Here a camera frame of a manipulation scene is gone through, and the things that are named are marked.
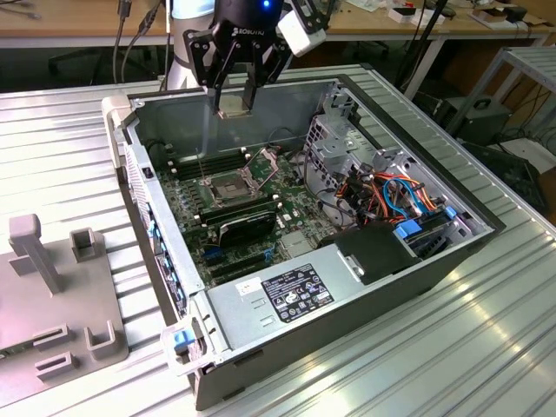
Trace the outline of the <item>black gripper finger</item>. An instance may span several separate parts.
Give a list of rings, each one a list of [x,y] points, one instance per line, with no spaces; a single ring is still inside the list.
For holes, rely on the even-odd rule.
[[[275,83],[290,57],[291,49],[282,38],[277,37],[272,43],[252,42],[248,78],[242,95],[243,106],[247,111],[254,106],[257,90],[268,83]]]
[[[237,61],[233,29],[186,30],[183,40],[192,73],[206,90],[210,107],[217,114],[223,84]]]

